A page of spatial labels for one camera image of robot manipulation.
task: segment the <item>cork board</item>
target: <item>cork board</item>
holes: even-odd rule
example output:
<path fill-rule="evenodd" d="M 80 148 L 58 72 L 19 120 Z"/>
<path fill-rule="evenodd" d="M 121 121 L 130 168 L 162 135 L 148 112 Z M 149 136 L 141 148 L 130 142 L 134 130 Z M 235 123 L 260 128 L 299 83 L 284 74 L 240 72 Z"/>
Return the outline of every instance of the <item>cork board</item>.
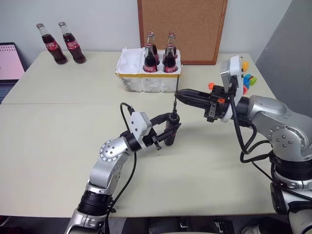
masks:
<path fill-rule="evenodd" d="M 174 32 L 182 64 L 215 65 L 227 0 L 137 0 L 141 47 L 153 31 L 158 49 Z"/>

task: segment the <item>coca-cola logo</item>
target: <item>coca-cola logo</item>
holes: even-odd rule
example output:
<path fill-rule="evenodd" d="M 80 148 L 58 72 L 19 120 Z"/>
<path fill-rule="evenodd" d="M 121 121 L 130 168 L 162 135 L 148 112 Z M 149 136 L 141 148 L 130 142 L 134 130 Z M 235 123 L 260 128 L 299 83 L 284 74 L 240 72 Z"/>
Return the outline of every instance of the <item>coca-cola logo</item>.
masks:
<path fill-rule="evenodd" d="M 58 48 L 58 44 L 55 41 L 46 43 L 45 46 L 49 51 L 56 50 Z"/>
<path fill-rule="evenodd" d="M 157 71 L 156 66 L 148 67 L 148 66 L 145 66 L 145 65 L 143 66 L 143 70 L 145 72 L 156 72 Z"/>
<path fill-rule="evenodd" d="M 166 67 L 165 72 L 167 73 L 171 73 L 171 72 L 175 72 L 177 70 L 177 67 Z"/>
<path fill-rule="evenodd" d="M 76 48 L 79 47 L 79 44 L 78 44 L 78 42 L 77 42 L 76 40 L 74 40 L 74 41 L 68 41 L 68 42 L 66 43 L 66 45 L 67 45 L 67 48 L 68 48 L 69 50 L 75 50 Z"/>

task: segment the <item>table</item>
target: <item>table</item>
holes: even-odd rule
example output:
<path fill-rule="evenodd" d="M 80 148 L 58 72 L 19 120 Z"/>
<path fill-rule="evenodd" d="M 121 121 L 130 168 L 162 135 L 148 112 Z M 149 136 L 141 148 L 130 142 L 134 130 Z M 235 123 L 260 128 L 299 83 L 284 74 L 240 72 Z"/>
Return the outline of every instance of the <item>table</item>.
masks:
<path fill-rule="evenodd" d="M 28 68 L 22 79 L 3 100 L 4 104 L 29 103 L 84 103 L 119 104 L 127 100 L 135 104 L 171 104 L 171 93 L 131 93 L 124 92 L 121 82 L 114 74 L 119 52 L 85 52 L 87 62 L 76 64 L 72 56 L 65 53 L 68 63 L 58 65 L 51 62 L 48 51 L 42 52 Z M 208 83 L 222 85 L 220 61 L 228 60 L 237 54 L 219 54 L 216 66 L 184 66 L 179 88 L 193 88 L 209 92 Z M 265 80 L 248 54 L 240 54 L 250 62 L 249 72 L 258 78 L 250 94 L 273 97 Z"/>
<path fill-rule="evenodd" d="M 70 217 L 100 146 L 125 130 L 118 104 L 127 101 L 149 118 L 171 111 L 173 94 L 121 90 L 113 74 L 119 54 L 86 53 L 89 63 L 77 68 L 76 77 L 70 76 L 76 64 L 69 61 L 52 79 L 58 70 L 43 52 L 0 105 L 0 215 Z M 219 55 L 219 61 L 230 56 Z M 249 55 L 243 57 L 258 78 L 248 95 L 274 97 Z M 106 61 L 107 69 L 98 60 Z M 180 88 L 207 91 L 210 81 L 222 83 L 218 65 L 182 70 Z M 182 126 L 174 145 L 138 152 L 133 180 L 112 216 L 273 213 L 270 181 L 239 162 L 233 123 L 208 123 L 203 110 L 180 102 L 177 107 Z M 156 127 L 159 133 L 163 129 Z M 251 131 L 242 134 L 247 138 Z M 261 146 L 254 153 L 268 151 Z M 268 161 L 258 164 L 269 171 Z M 117 192 L 132 165 L 133 157 L 124 165 Z"/>

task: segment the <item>white wall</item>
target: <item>white wall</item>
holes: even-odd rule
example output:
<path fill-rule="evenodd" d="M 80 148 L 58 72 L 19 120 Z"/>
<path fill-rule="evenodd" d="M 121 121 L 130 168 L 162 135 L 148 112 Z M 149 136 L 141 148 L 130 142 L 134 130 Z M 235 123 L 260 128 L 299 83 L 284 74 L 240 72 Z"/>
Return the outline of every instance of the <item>white wall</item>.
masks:
<path fill-rule="evenodd" d="M 248 52 L 256 60 L 290 2 L 229 0 L 220 51 Z M 15 42 L 29 66 L 45 49 L 37 23 L 65 49 L 59 21 L 67 23 L 83 50 L 140 46 L 137 0 L 2 0 L 0 42 Z"/>
<path fill-rule="evenodd" d="M 220 52 L 259 58 L 292 0 L 228 0 Z"/>

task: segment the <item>black cable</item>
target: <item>black cable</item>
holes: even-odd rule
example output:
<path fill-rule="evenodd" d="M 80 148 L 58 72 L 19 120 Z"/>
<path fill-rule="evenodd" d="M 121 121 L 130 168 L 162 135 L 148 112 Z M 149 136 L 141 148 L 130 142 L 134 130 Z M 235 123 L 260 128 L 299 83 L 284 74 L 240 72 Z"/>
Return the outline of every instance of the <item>black cable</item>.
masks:
<path fill-rule="evenodd" d="M 260 172 L 262 172 L 270 181 L 274 182 L 271 176 L 269 176 L 265 171 L 263 171 L 254 161 L 252 161 L 253 166 L 255 166 Z"/>
<path fill-rule="evenodd" d="M 248 150 L 249 153 L 251 153 L 256 147 L 258 147 L 259 145 L 261 144 L 264 144 L 264 143 L 270 143 L 268 140 L 261 140 L 261 141 L 258 141 L 257 143 L 255 143 L 252 147 L 250 147 L 250 149 Z M 259 161 L 259 160 L 263 160 L 267 157 L 269 157 L 268 154 L 265 154 L 265 155 L 258 155 L 258 156 L 255 156 L 255 157 L 252 157 L 252 158 L 249 158 L 249 159 L 244 159 L 244 152 L 242 151 L 240 153 L 240 161 L 242 163 L 248 163 L 248 162 L 253 162 L 253 161 Z"/>
<path fill-rule="evenodd" d="M 234 95 L 230 95 L 230 104 L 231 104 L 231 108 L 232 108 L 233 122 L 234 122 L 234 127 L 235 127 L 236 136 L 238 139 L 238 143 L 240 145 L 242 152 L 244 154 L 248 155 L 249 152 L 247 151 L 247 148 L 245 147 L 243 137 L 242 137 L 242 134 L 240 132 L 239 120 L 238 120 L 236 107 L 235 107 L 235 101 L 234 101 Z M 247 146 L 249 146 L 253 142 L 255 136 L 257 135 L 256 127 L 253 124 L 251 124 L 251 127 L 253 128 L 253 134 L 250 137 L 250 139 L 247 141 L 247 143 L 246 143 Z"/>
<path fill-rule="evenodd" d="M 128 107 L 128 108 L 131 108 L 131 106 L 130 106 L 130 105 L 128 105 L 127 103 L 125 103 L 125 102 L 122 102 L 122 103 L 120 104 L 120 112 L 121 112 L 121 115 L 122 115 L 123 121 L 125 122 L 125 125 L 126 125 L 126 127 L 127 127 L 127 130 L 129 131 L 129 126 L 128 126 L 128 123 L 127 123 L 127 120 L 126 120 L 125 114 L 123 113 L 122 106 L 126 106 L 126 107 Z"/>
<path fill-rule="evenodd" d="M 129 131 L 129 126 L 128 126 L 128 123 L 127 123 L 127 120 L 126 120 L 126 117 L 123 113 L 123 106 L 126 106 L 128 108 L 128 110 L 130 108 L 132 108 L 130 105 L 128 105 L 127 103 L 125 102 L 122 102 L 120 104 L 120 112 L 121 112 L 121 115 L 122 115 L 122 118 L 123 118 L 123 121 L 125 122 L 125 125 L 127 127 L 127 130 Z M 133 169 L 131 171 L 131 174 L 129 176 L 129 179 L 127 180 L 126 184 L 123 186 L 123 188 L 120 190 L 120 192 L 118 193 L 118 195 L 116 196 L 116 198 L 114 199 L 113 203 L 109 206 L 108 208 L 108 212 L 107 212 L 107 216 L 105 218 L 105 234 L 110 234 L 110 230 L 109 230 L 109 223 L 108 223 L 108 217 L 109 217 L 109 214 L 111 213 L 114 205 L 116 204 L 116 202 L 118 201 L 118 199 L 120 198 L 120 196 L 122 195 L 122 193 L 125 191 L 125 189 L 127 188 L 127 186 L 129 185 L 134 173 L 135 173 L 135 170 L 136 170 L 136 165 L 137 165 L 137 153 L 135 152 L 134 153 L 135 155 L 135 159 L 134 159 L 134 163 L 133 163 Z"/>
<path fill-rule="evenodd" d="M 262 172 L 267 178 L 269 178 L 274 184 L 276 184 L 281 190 L 284 190 L 294 196 L 300 197 L 302 199 L 306 199 L 308 201 L 312 201 L 311 197 L 299 194 L 294 192 L 291 189 L 288 188 L 284 188 L 283 186 L 280 185 L 280 183 L 276 180 L 275 178 L 275 174 L 274 174 L 274 164 L 271 165 L 271 175 L 272 177 L 270 177 L 267 173 L 265 173 L 259 166 L 257 166 L 254 161 L 259 161 L 259 160 L 263 160 L 265 158 L 267 158 L 269 155 L 259 155 L 259 156 L 255 156 L 253 158 L 249 158 L 249 159 L 244 159 L 244 155 L 248 155 L 250 154 L 256 147 L 258 147 L 261 144 L 264 143 L 270 143 L 268 140 L 262 140 L 259 141 L 257 143 L 255 143 L 252 147 L 250 147 L 249 150 L 247 150 L 247 148 L 250 146 L 250 144 L 253 142 L 256 134 L 257 134 L 257 130 L 255 125 L 251 124 L 251 127 L 253 129 L 253 134 L 250 137 L 250 139 L 247 141 L 246 145 L 244 145 L 244 141 L 243 141 L 243 137 L 240 131 L 240 127 L 239 127 L 239 120 L 238 120 L 238 115 L 236 112 L 236 106 L 235 106 L 235 101 L 234 101 L 234 95 L 230 95 L 230 104 L 231 104 L 231 108 L 232 108 L 232 113 L 233 113 L 233 121 L 234 121 L 234 127 L 235 127 L 235 131 L 236 131 L 236 135 L 237 135 L 237 139 L 240 145 L 240 148 L 242 150 L 241 154 L 240 154 L 240 161 L 243 163 L 247 163 L 247 162 L 251 162 L 260 172 Z"/>

